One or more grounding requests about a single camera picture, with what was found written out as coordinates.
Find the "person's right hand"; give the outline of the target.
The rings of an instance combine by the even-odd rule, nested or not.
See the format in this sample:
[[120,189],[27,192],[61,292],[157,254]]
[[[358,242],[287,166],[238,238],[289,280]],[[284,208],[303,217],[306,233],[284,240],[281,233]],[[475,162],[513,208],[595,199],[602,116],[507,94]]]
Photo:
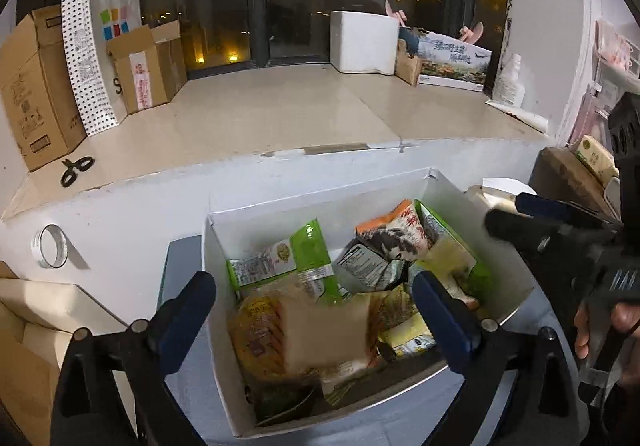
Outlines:
[[[577,330],[575,353],[577,358],[588,366],[593,366],[597,353],[591,351],[593,340],[590,338],[590,313],[586,304],[579,306],[574,318]],[[611,330],[625,338],[625,345],[631,341],[629,351],[620,363],[620,377],[617,384],[628,391],[639,388],[639,305],[621,302],[611,310]]]

